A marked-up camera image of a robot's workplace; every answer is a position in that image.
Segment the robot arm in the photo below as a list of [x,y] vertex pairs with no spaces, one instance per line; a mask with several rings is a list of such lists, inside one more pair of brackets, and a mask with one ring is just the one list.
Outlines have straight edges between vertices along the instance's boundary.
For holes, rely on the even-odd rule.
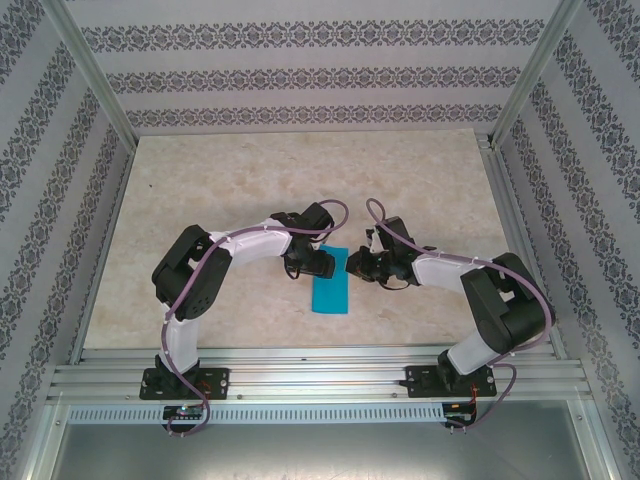
[[[399,217],[382,223],[415,243]],[[349,273],[381,286],[395,276],[408,286],[437,286],[466,294],[477,330],[438,358],[438,376],[449,391],[455,391],[466,377],[543,332],[545,316],[540,303],[510,277],[472,262],[461,264],[440,258],[434,247],[425,247],[434,255],[420,254],[379,226],[367,230],[367,238],[368,246],[360,247],[349,257]],[[492,262],[535,285],[515,254],[505,253]]]
[[[276,213],[246,233],[234,235],[213,250],[206,259],[200,274],[169,319],[167,346],[174,365],[181,374],[197,370],[199,360],[197,339],[199,318],[213,304],[227,271],[236,266],[264,257],[283,257],[285,269],[290,272],[331,278],[334,258],[314,248],[314,240],[320,235],[290,233],[269,230],[269,227],[323,230],[333,225],[329,212],[314,203],[301,215],[298,213]],[[171,307],[182,293],[194,272],[194,267],[203,261],[205,252],[229,232],[205,232],[198,225],[185,229],[167,252],[152,275],[156,286],[156,297]],[[156,368],[162,370],[167,379],[174,380],[176,388],[180,382],[170,371],[164,351],[156,358]]]

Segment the cable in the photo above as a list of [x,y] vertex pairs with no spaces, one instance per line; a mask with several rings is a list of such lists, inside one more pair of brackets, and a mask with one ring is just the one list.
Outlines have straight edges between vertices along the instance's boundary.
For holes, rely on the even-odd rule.
[[389,287],[384,283],[382,283],[381,281],[378,281],[378,284],[380,284],[382,288],[384,288],[385,290],[389,290],[390,292],[399,292],[400,290],[405,290],[411,286],[409,282],[407,282],[407,284],[404,287],[399,287],[399,288]]
[[518,378],[518,371],[516,370],[515,365],[512,365],[511,363],[496,363],[493,366],[496,368],[510,368],[511,371],[513,372],[513,375],[511,376],[511,380],[509,381],[509,385],[507,385],[507,388],[505,388],[502,394],[500,394],[500,396],[498,397],[498,400],[496,400],[494,404],[491,405],[491,408],[489,408],[487,413],[485,413],[482,417],[480,417],[480,419],[476,420],[471,425],[465,426],[462,423],[457,422],[455,420],[447,419],[449,423],[453,423],[454,425],[457,425],[458,427],[462,428],[463,431],[465,429],[466,430],[474,429],[482,425],[484,422],[486,422],[487,418],[489,418],[491,415],[494,414],[496,407],[498,407],[502,403],[502,401],[506,398],[506,396],[509,395],[509,393],[511,392],[511,389],[513,388],[513,385],[516,383],[516,379]]
[[466,430],[472,430],[471,433],[473,433],[476,437],[478,437],[478,439],[485,444],[485,446],[487,448],[489,448],[490,450],[493,450],[493,453],[496,454],[496,456],[500,459],[502,459],[503,462],[505,462],[507,465],[509,465],[511,468],[513,468],[522,478],[526,479],[526,480],[531,480],[531,477],[529,477],[528,475],[525,475],[524,472],[522,472],[518,467],[516,467],[514,464],[512,464],[508,458],[506,458],[501,452],[500,449],[497,449],[493,446],[493,442],[489,441],[487,438],[485,438],[483,435],[480,434],[480,431],[478,430],[473,430],[473,426],[476,425],[476,423],[465,426],[462,423],[456,421],[456,420],[451,420],[451,419],[447,419],[447,421],[449,423],[453,423],[455,425],[457,425],[460,430],[455,430],[457,432],[459,431],[463,431],[466,433]]
[[289,271],[289,269],[287,268],[287,259],[285,258],[284,260],[284,273],[287,274],[287,277],[289,277],[291,280],[297,280],[300,278],[300,269],[296,268],[296,274],[295,276]]
[[344,209],[344,218],[342,219],[342,221],[338,225],[335,225],[335,226],[332,226],[332,227],[329,227],[329,228],[325,228],[324,230],[306,230],[306,229],[302,229],[302,228],[289,228],[289,227],[284,227],[284,226],[283,227],[278,227],[278,226],[271,226],[271,225],[269,225],[269,226],[257,225],[257,226],[253,226],[253,227],[241,228],[240,230],[236,230],[235,232],[231,232],[231,233],[227,234],[226,236],[220,238],[219,240],[216,240],[213,243],[213,245],[211,245],[207,249],[205,254],[202,256],[202,258],[198,262],[198,265],[196,266],[195,270],[193,271],[193,273],[189,277],[189,280],[187,281],[187,284],[182,289],[182,292],[180,292],[180,295],[178,295],[178,298],[176,299],[176,301],[173,302],[173,305],[171,306],[171,308],[169,308],[169,311],[165,314],[164,323],[162,325],[162,332],[160,334],[160,341],[162,343],[162,351],[164,352],[165,359],[167,360],[167,363],[169,364],[169,368],[171,369],[173,374],[176,377],[178,377],[178,380],[180,380],[183,385],[185,385],[200,400],[202,400],[202,404],[204,405],[207,413],[206,413],[204,421],[202,423],[196,425],[195,427],[193,427],[188,432],[181,432],[181,433],[174,432],[173,430],[171,430],[171,422],[174,420],[174,418],[173,417],[170,418],[169,421],[167,422],[167,431],[169,432],[170,436],[186,437],[186,436],[189,436],[189,435],[193,435],[194,433],[197,433],[202,428],[204,428],[207,425],[207,423],[209,423],[209,419],[211,418],[211,405],[209,405],[209,401],[207,400],[207,397],[200,390],[198,390],[195,386],[193,386],[189,382],[189,380],[184,378],[184,376],[180,373],[180,371],[176,367],[175,363],[173,362],[173,359],[171,358],[171,354],[169,352],[169,346],[167,344],[167,330],[169,328],[169,321],[171,320],[171,318],[175,314],[176,310],[180,307],[180,305],[182,305],[182,302],[184,302],[184,299],[188,295],[189,290],[191,290],[191,287],[193,286],[194,282],[198,278],[198,275],[200,275],[200,272],[204,268],[204,264],[207,262],[207,259],[211,256],[211,254],[214,252],[214,250],[216,248],[218,248],[220,245],[222,245],[224,242],[226,242],[226,241],[228,241],[228,240],[230,240],[230,239],[232,239],[234,237],[237,237],[239,235],[243,235],[243,234],[249,233],[249,232],[261,232],[261,231],[264,231],[264,230],[273,230],[273,231],[279,231],[279,232],[301,233],[301,234],[304,234],[304,235],[318,235],[318,234],[323,234],[323,233],[327,233],[328,234],[328,233],[334,232],[334,231],[338,230],[339,228],[342,228],[342,226],[345,223],[347,223],[347,220],[349,219],[349,207],[347,207],[346,203],[344,203],[344,202],[342,202],[340,200],[333,199],[333,198],[332,199],[327,199],[327,200],[322,200],[321,202],[318,202],[319,205],[325,205],[327,203],[335,203],[337,205],[340,205]]
[[[380,209],[380,211],[382,213],[382,219],[378,218],[378,216],[374,213],[373,209],[371,208],[371,204],[372,203],[375,203],[378,206],[378,208]],[[535,347],[537,345],[540,345],[540,343],[542,343],[543,341],[545,341],[547,339],[547,337],[549,336],[549,333],[551,332],[551,326],[552,326],[552,323],[553,323],[553,320],[552,320],[553,317],[551,315],[551,309],[549,308],[549,304],[547,303],[547,301],[544,298],[544,296],[542,295],[542,293],[540,293],[540,291],[531,282],[529,282],[526,278],[524,278],[522,275],[519,275],[516,272],[514,272],[513,270],[509,270],[508,268],[505,268],[502,265],[496,265],[493,262],[487,262],[485,260],[480,260],[478,258],[469,258],[469,257],[464,257],[462,255],[452,255],[452,254],[448,254],[448,253],[433,253],[432,251],[425,250],[424,248],[421,248],[418,245],[416,245],[415,243],[410,242],[406,238],[398,235],[396,232],[394,232],[393,230],[391,230],[389,227],[387,227],[385,224],[382,223],[386,218],[386,211],[384,209],[384,205],[382,205],[382,203],[380,203],[379,200],[377,200],[375,198],[369,198],[369,199],[367,199],[366,206],[367,206],[367,210],[369,211],[369,215],[371,215],[371,217],[373,217],[374,221],[376,222],[376,226],[382,228],[385,232],[387,232],[389,235],[394,237],[396,240],[398,240],[398,241],[404,243],[405,245],[417,250],[418,252],[423,253],[425,255],[429,255],[430,257],[434,257],[434,258],[444,258],[446,260],[452,260],[454,262],[461,263],[461,264],[464,264],[464,265],[469,264],[469,263],[475,263],[477,265],[482,265],[483,267],[493,268],[494,270],[497,270],[498,272],[501,272],[501,273],[513,278],[515,281],[517,281],[518,283],[523,285],[527,290],[529,290],[531,292],[531,294],[536,298],[536,300],[538,300],[538,302],[540,303],[540,307],[542,307],[542,311],[544,312],[544,331],[542,332],[542,334],[538,338],[536,338],[532,342],[529,342],[529,343],[527,343],[525,345],[521,345],[519,347],[516,347],[512,351],[518,352],[518,351],[522,351],[522,350],[529,350],[530,348],[533,348],[533,347]],[[499,362],[500,360],[505,358],[507,355],[508,355],[508,353],[504,354],[504,355],[502,355],[502,356],[500,356],[498,358],[495,358],[494,360],[489,362],[489,364],[490,365],[491,364],[495,364],[495,362]]]
[[471,384],[471,401],[469,402],[469,405],[473,405],[473,412],[471,413],[471,415],[475,415],[476,412],[478,411],[478,387],[476,387],[475,383]]

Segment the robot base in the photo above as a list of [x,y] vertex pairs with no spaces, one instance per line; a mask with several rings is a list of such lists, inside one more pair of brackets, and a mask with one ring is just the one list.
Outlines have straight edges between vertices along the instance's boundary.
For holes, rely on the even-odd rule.
[[[228,368],[200,368],[200,362],[183,376],[209,400],[226,400],[229,390]],[[156,368],[147,368],[142,376],[140,400],[198,400],[156,355]]]
[[442,381],[438,368],[438,365],[409,365],[405,368],[406,380],[400,385],[407,387],[409,398],[471,397],[474,388],[476,397],[495,397],[497,394],[493,371],[489,367],[481,367],[471,375],[459,377],[453,388]]

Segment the black mounting plate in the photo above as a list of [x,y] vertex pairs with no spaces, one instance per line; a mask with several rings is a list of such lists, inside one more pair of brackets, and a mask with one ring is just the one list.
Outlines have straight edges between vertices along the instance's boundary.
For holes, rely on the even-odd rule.
[[404,373],[406,380],[400,385],[407,387],[409,398],[471,397],[474,386],[477,397],[495,397],[498,393],[493,371],[486,366],[461,377],[454,390],[448,390],[440,379],[437,365],[409,365]]
[[[209,400],[226,400],[229,391],[228,368],[199,368],[192,384],[207,395]],[[191,390],[180,396],[165,381],[157,368],[147,368],[142,375],[141,400],[198,400]]]

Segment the wall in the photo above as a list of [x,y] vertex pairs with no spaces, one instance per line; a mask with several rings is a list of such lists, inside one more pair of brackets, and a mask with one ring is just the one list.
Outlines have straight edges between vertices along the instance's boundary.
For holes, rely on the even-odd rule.
[[68,361],[129,160],[37,1],[0,0],[0,479]]
[[572,357],[640,477],[640,1],[586,0],[501,145]]
[[141,135],[488,133],[557,0],[67,5]]

